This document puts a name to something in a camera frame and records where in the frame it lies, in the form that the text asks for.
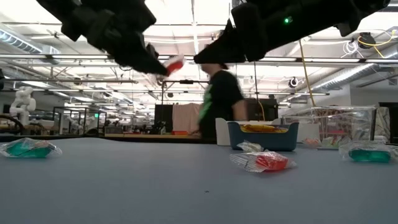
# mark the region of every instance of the blue-gray tabletop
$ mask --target blue-gray tabletop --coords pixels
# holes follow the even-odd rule
[[[52,141],[50,159],[0,158],[0,223],[396,223],[397,165],[286,152],[297,167],[253,174],[227,147]]]

